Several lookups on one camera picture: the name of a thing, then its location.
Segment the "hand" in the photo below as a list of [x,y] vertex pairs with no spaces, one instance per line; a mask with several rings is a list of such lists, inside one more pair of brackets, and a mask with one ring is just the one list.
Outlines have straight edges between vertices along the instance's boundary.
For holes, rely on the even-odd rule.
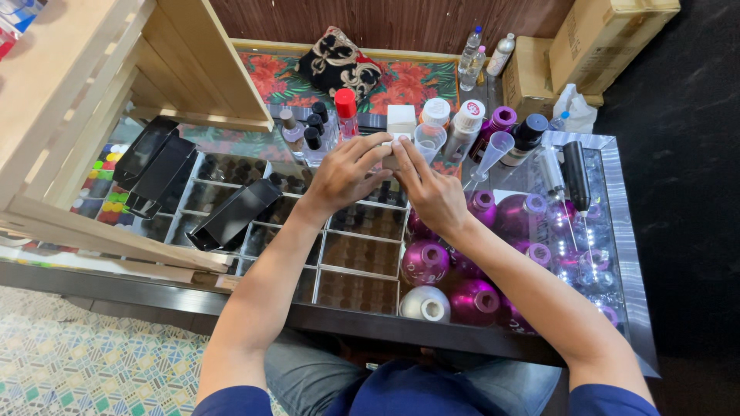
[[427,227],[449,241],[469,216],[462,184],[453,176],[433,171],[406,136],[393,141],[391,148],[400,167],[393,176],[403,186],[411,206]]
[[391,140],[393,136],[378,132],[339,143],[321,161],[311,187],[300,199],[302,209],[310,211],[313,219],[326,221],[336,211],[365,198],[393,174],[386,169],[366,178],[373,166],[391,154],[390,146],[378,145]]

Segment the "jeans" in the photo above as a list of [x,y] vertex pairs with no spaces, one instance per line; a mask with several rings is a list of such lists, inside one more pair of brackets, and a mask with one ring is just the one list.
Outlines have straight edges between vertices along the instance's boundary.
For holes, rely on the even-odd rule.
[[[451,352],[443,358],[454,364],[456,355]],[[291,416],[323,414],[344,388],[367,374],[368,370],[287,328],[265,357],[267,386]],[[508,415],[536,416],[542,413],[555,390],[560,368],[493,359],[460,374]]]

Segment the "white plastic bag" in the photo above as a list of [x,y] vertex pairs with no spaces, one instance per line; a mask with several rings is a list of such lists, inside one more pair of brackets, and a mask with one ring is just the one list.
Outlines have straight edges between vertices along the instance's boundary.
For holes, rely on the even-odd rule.
[[571,115],[565,119],[562,131],[576,133],[591,133],[593,123],[596,122],[596,109],[586,104],[583,94],[578,94],[575,84],[568,84],[560,94],[555,107],[553,117],[560,117],[563,111]]

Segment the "blue t-shirt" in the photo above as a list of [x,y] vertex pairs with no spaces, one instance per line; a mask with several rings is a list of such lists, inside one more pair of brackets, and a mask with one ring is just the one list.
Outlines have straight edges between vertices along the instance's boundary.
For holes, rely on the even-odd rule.
[[[585,384],[569,400],[571,416],[648,415],[658,411],[644,398],[615,386]],[[234,386],[206,397],[192,416],[271,416],[267,392],[254,386]],[[348,386],[323,416],[376,415],[505,415],[470,382],[429,366],[390,361]]]

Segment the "cushion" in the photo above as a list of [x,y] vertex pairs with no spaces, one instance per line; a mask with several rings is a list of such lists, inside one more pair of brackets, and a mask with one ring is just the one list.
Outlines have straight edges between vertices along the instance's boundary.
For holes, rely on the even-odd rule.
[[333,26],[298,60],[295,70],[332,98],[340,88],[352,89],[357,103],[375,88],[383,74],[380,65]]

